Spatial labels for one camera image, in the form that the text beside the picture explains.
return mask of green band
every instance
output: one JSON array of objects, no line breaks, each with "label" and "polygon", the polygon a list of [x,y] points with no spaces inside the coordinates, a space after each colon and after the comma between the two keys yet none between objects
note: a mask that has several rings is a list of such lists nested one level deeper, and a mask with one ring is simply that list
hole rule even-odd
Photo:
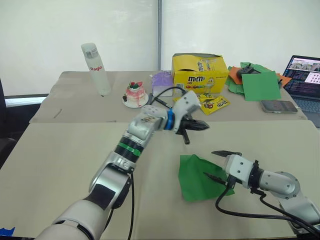
[{"label": "green band", "polygon": [[141,152],[138,149],[134,149],[134,148],[122,143],[122,142],[119,142],[118,146],[123,147],[124,149],[127,149],[128,151],[132,152],[133,155],[136,155],[138,157],[140,157],[140,155],[141,155]]}]

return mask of laptop screen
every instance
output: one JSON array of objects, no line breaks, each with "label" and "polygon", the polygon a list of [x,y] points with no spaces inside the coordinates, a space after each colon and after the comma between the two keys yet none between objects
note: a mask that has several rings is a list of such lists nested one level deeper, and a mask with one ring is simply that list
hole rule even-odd
[{"label": "laptop screen", "polygon": [[320,99],[320,58],[293,55],[283,75],[292,78],[284,86],[290,95]]}]

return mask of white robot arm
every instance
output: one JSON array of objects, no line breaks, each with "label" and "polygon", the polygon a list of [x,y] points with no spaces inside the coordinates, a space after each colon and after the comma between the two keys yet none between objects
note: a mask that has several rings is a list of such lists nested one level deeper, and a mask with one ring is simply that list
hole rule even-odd
[{"label": "white robot arm", "polygon": [[[280,203],[281,210],[287,214],[300,218],[312,225],[319,236],[320,231],[320,210],[314,202],[303,195],[300,183],[296,177],[288,172],[271,172],[259,168],[258,161],[252,162],[242,157],[240,152],[213,151],[213,154],[226,157],[224,170],[229,177],[232,176],[233,186],[240,183],[246,189],[251,189],[251,193],[265,194],[262,191],[270,192]],[[211,179],[223,183],[221,179],[216,179],[209,175]],[[308,234],[308,232],[298,225],[288,222],[293,232],[298,235]]]},{"label": "white robot arm", "polygon": [[119,208],[124,202],[132,183],[129,174],[135,170],[154,131],[173,130],[183,135],[188,144],[186,129],[209,127],[204,121],[193,120],[190,116],[200,106],[193,91],[184,94],[169,111],[152,105],[143,106],[93,177],[89,195],[69,206],[36,239],[99,240],[110,210]]}]

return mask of blue ring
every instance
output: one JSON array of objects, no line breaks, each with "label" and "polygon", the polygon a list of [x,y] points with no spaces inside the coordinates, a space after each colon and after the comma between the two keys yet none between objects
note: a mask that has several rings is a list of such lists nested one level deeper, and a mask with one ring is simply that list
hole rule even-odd
[{"label": "blue ring", "polygon": [[164,130],[171,130],[174,125],[174,112],[172,111],[172,108],[168,111],[168,121],[166,122],[166,125],[164,127]]}]

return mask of water bottle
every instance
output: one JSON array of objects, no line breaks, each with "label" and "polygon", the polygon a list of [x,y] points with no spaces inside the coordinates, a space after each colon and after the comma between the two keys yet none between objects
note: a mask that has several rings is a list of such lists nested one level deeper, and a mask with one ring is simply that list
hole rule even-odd
[{"label": "water bottle", "polygon": [[111,92],[111,86],[96,45],[89,42],[82,44],[81,48],[96,89],[101,96],[108,95]]}]

